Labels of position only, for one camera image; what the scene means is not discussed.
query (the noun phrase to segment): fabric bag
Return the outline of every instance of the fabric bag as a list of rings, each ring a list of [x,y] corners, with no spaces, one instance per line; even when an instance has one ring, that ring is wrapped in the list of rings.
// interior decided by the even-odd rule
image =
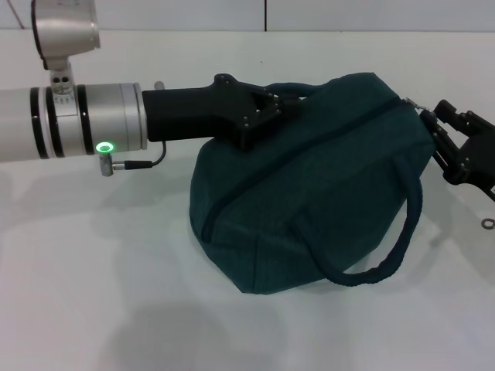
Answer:
[[[207,256],[255,294],[390,277],[419,221],[419,176],[435,151],[415,109],[373,73],[267,89],[307,97],[301,114],[251,151],[213,139],[198,156],[190,220]],[[380,244],[406,200],[387,258],[344,273]]]

